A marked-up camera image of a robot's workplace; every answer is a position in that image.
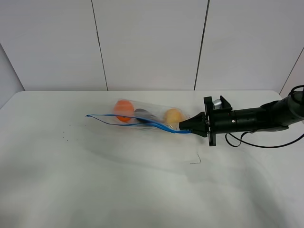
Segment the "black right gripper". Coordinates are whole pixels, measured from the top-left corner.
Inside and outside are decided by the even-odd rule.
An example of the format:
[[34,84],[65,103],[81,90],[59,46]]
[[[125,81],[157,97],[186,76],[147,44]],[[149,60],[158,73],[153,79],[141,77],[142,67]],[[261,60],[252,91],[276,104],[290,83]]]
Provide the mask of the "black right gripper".
[[192,134],[206,138],[208,134],[209,146],[216,146],[216,135],[228,133],[235,123],[235,113],[233,110],[214,110],[211,96],[204,97],[205,112],[200,112],[196,116],[179,123],[180,130],[191,130]]

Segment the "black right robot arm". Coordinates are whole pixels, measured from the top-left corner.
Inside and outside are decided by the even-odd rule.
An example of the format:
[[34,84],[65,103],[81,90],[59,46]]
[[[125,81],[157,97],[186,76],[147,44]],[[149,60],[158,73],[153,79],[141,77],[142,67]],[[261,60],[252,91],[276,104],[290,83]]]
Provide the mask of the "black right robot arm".
[[304,119],[304,93],[297,90],[257,108],[233,110],[223,96],[216,101],[205,97],[204,105],[204,112],[180,122],[179,129],[207,137],[210,146],[216,146],[217,134],[283,131]]

